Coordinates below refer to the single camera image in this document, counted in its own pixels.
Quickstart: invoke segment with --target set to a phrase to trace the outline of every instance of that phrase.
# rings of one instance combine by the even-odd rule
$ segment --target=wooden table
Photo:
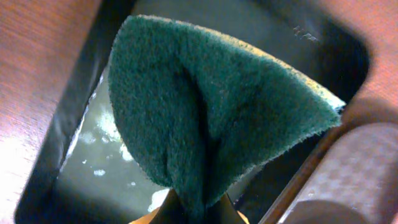
[[[100,0],[0,1],[0,223],[12,214],[88,34]],[[349,105],[344,129],[398,112],[398,1],[321,0],[337,21],[365,37],[372,65]],[[398,121],[389,116],[391,121]]]

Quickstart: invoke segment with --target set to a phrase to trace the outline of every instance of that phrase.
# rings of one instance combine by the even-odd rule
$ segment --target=black plastic container
[[[16,223],[128,222],[128,214],[118,215],[116,207],[102,214],[107,218],[98,218],[65,206],[54,197],[52,186],[106,66],[113,39],[131,13],[187,21],[237,37],[287,62],[345,102],[360,88],[369,68],[363,43],[304,1],[105,0],[47,131],[17,208]],[[235,209],[257,223],[320,138],[308,139],[263,167],[234,204]]]

